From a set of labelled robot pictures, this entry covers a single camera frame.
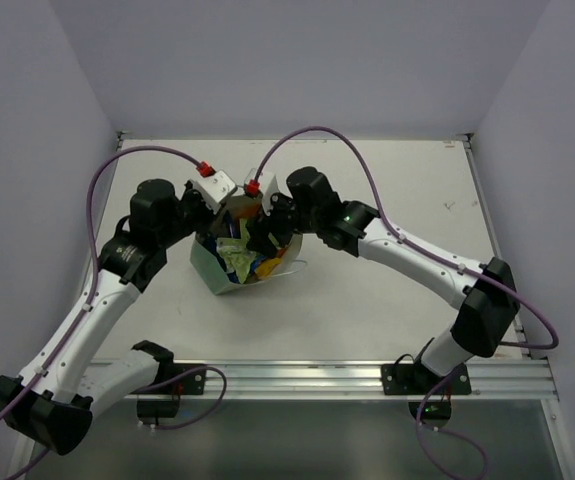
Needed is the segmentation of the yellow M&M's packet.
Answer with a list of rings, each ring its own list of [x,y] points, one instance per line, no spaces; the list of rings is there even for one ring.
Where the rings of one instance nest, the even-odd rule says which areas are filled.
[[[282,258],[280,256],[275,258],[259,256],[252,263],[251,273],[258,279],[266,279],[270,277],[281,264]]]

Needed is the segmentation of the green snack packet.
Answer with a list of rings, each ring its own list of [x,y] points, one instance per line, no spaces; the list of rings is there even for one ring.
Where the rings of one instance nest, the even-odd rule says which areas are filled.
[[[235,238],[218,238],[217,254],[225,263],[225,272],[234,273],[238,282],[244,284],[256,255],[246,248],[241,239]]]

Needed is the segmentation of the green printed paper gift bag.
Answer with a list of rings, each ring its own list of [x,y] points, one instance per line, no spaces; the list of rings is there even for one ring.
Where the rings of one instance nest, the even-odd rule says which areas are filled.
[[[302,238],[294,236],[278,257],[269,258],[247,248],[247,223],[261,210],[261,202],[235,195],[221,206],[215,219],[196,235],[190,262],[212,294],[218,296],[303,271],[299,257]]]

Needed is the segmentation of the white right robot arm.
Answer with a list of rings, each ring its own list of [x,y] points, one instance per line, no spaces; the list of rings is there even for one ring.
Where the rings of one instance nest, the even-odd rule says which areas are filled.
[[[314,167],[292,172],[287,188],[283,194],[274,175],[249,172],[244,192],[259,199],[261,207],[247,226],[248,249],[275,257],[295,235],[315,235],[330,249],[405,275],[456,310],[453,324],[428,341],[409,370],[394,370],[397,383],[421,393],[435,392],[471,358],[494,355],[519,311],[517,300],[505,291],[515,285],[506,262],[492,258],[480,264],[389,229],[377,209],[341,200]]]

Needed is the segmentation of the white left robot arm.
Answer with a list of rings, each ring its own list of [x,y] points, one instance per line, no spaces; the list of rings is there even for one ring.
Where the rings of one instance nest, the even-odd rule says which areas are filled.
[[[94,379],[85,373],[114,325],[166,265],[168,249],[207,227],[214,207],[195,182],[181,195],[161,179],[137,187],[128,216],[103,246],[56,333],[19,374],[0,376],[0,413],[9,427],[67,455],[93,420],[123,397],[172,386],[174,355],[151,341],[138,342]]]

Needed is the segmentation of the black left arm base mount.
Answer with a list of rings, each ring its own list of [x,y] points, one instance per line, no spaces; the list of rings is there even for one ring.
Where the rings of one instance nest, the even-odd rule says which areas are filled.
[[[135,391],[138,419],[156,425],[173,419],[180,411],[183,396],[203,394],[206,373],[199,364],[172,362],[163,366],[152,385]]]

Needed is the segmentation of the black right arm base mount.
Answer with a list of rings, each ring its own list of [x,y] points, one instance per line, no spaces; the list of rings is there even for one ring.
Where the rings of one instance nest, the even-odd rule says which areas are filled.
[[[421,423],[430,428],[445,427],[452,417],[452,400],[473,392],[466,365],[458,366],[455,374],[437,388],[443,378],[426,370],[411,354],[382,364],[380,380],[386,396],[418,396],[419,400],[407,402],[409,413],[413,418],[419,413]]]

